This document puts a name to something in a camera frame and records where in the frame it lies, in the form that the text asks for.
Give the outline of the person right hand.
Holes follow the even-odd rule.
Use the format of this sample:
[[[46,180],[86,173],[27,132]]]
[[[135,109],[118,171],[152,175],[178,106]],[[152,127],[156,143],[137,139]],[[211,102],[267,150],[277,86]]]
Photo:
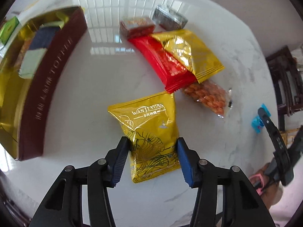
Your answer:
[[[264,174],[265,170],[268,168],[269,163],[266,163],[261,169],[259,169],[254,175],[252,175],[249,180],[252,184],[260,181],[262,176],[263,182],[266,185],[269,181],[269,177]],[[263,189],[261,199],[265,204],[266,208],[269,210],[273,205],[276,205],[282,198],[283,189],[280,187],[279,183],[274,183]]]

